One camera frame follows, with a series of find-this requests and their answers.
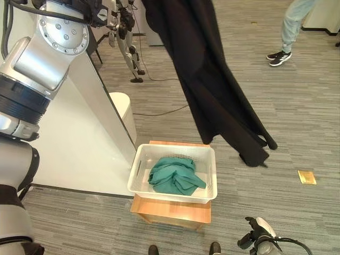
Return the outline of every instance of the green cloth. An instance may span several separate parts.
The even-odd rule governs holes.
[[[195,175],[195,163],[189,158],[161,158],[152,168],[149,184],[156,192],[191,196],[206,183]]]

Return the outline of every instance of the shoe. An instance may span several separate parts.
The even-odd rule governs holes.
[[[149,253],[148,254],[149,255],[159,255],[157,246],[151,245],[149,247]]]
[[[285,52],[279,52],[274,60],[272,60],[269,65],[270,66],[279,66],[282,65],[283,62],[286,62],[289,60],[292,56],[292,53],[285,53]]]
[[[213,242],[210,246],[209,255],[221,254],[221,246],[217,242]]]
[[[266,59],[267,60],[274,60],[276,59],[277,55],[280,54],[281,52],[278,52],[278,53],[274,53],[274,54],[269,54],[266,56]]]

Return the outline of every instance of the white plastic basket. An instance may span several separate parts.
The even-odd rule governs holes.
[[[207,187],[197,188],[192,195],[155,192],[148,182],[149,174],[156,162],[163,157],[191,158],[196,165],[195,174],[207,184]],[[134,158],[127,188],[143,198],[207,203],[217,196],[215,152],[209,147],[142,144]]]

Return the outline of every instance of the electrical cable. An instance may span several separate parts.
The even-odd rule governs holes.
[[[137,25],[137,29],[138,29],[138,35],[139,35],[139,51],[140,51],[140,58],[142,60],[142,63],[145,67],[145,70],[147,71],[147,74],[148,74],[148,77],[151,81],[179,81],[179,79],[177,78],[170,78],[170,79],[153,79],[150,77],[150,74],[149,74],[149,70],[147,68],[147,66],[145,65],[145,62],[144,62],[144,59],[143,59],[143,52],[142,52],[142,43],[141,43],[141,36],[140,36],[140,30],[139,30],[139,25],[138,25],[138,22],[137,22],[137,19],[136,19],[136,15],[134,14],[134,10],[138,10],[138,8],[133,5],[132,6],[132,13],[133,13],[133,17],[134,17],[134,20],[135,20],[135,23]],[[141,114],[141,113],[133,113],[134,115],[140,115],[140,116],[162,116],[162,115],[166,115],[166,114],[169,114],[169,113],[173,113],[173,112],[177,112],[181,109],[184,109],[186,107],[188,107],[189,105],[185,105],[185,106],[182,106],[178,109],[175,109],[175,110],[170,110],[168,112],[165,112],[165,113],[161,113],[161,114]]]
[[[261,239],[261,242],[264,242],[264,241],[268,241],[268,242],[288,242],[288,243],[295,243],[301,247],[303,247],[306,252],[308,253],[308,255],[313,255],[312,251],[308,248],[307,245],[299,242],[298,240],[294,240],[294,239],[291,239],[291,238],[287,238],[287,237],[275,237],[275,238],[271,238],[271,237],[267,237],[267,238],[263,238]]]
[[[308,248],[308,246],[305,245],[304,243],[299,242],[298,240],[294,240],[294,239],[287,238],[287,237],[279,237],[279,238],[274,238],[274,239],[275,239],[275,241],[278,241],[278,242],[295,243],[295,244],[303,247],[306,250],[306,252],[308,253],[308,255],[313,255],[312,251]]]
[[[135,20],[135,22],[136,22],[137,29],[138,29],[140,58],[141,58],[142,63],[143,63],[143,65],[144,65],[144,67],[145,67],[145,70],[147,71],[147,74],[148,74],[149,79],[150,79],[151,81],[179,81],[178,78],[153,79],[153,78],[150,77],[149,70],[148,70],[147,66],[145,65],[145,62],[144,62],[144,59],[143,59],[142,43],[141,43],[141,36],[140,36],[139,25],[138,25],[136,16],[134,15],[134,10],[138,10],[138,8],[137,8],[136,6],[134,6],[134,7],[135,7],[135,8],[132,9],[132,13],[133,13],[133,17],[134,17],[134,20]]]
[[[169,114],[169,113],[173,113],[173,112],[177,112],[183,108],[186,108],[188,107],[189,105],[184,105],[182,106],[181,108],[178,108],[176,110],[170,110],[169,112],[165,112],[165,113],[160,113],[160,114],[141,114],[141,113],[133,113],[134,115],[141,115],[141,116],[162,116],[162,115],[166,115],[166,114]]]
[[[34,13],[34,14],[38,14],[38,15],[42,15],[42,16],[54,17],[54,18],[59,18],[59,19],[64,19],[64,20],[70,20],[70,21],[74,21],[74,22],[78,22],[78,23],[91,24],[91,20],[89,22],[87,22],[83,19],[79,19],[79,18],[69,16],[69,15],[65,15],[65,14],[60,14],[60,13],[57,13],[57,12],[42,11],[42,10],[30,8],[30,7],[18,4],[14,0],[9,0],[9,3],[10,3],[10,5],[14,6],[15,8],[18,8],[18,9],[25,11],[25,12],[30,12],[30,13]]]
[[[4,11],[3,11],[3,26],[2,26],[2,38],[1,38],[1,55],[2,58],[5,59],[6,52],[5,52],[5,35],[7,31],[7,23],[8,23],[8,16],[9,16],[9,4],[7,0],[4,0]]]
[[[10,16],[9,16],[9,21],[8,21],[5,39],[4,39],[4,46],[3,46],[4,47],[4,54],[5,54],[6,57],[9,54],[8,43],[9,43],[9,38],[10,38],[10,34],[11,34],[11,31],[12,31],[12,27],[13,27],[13,6],[12,5],[9,6],[9,10],[10,10]]]

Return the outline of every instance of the wooden stool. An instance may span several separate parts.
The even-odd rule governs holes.
[[[157,145],[205,146],[204,144],[150,141]],[[211,223],[211,201],[206,204],[174,202],[134,196],[131,212],[139,215],[147,223],[165,223],[200,230]]]

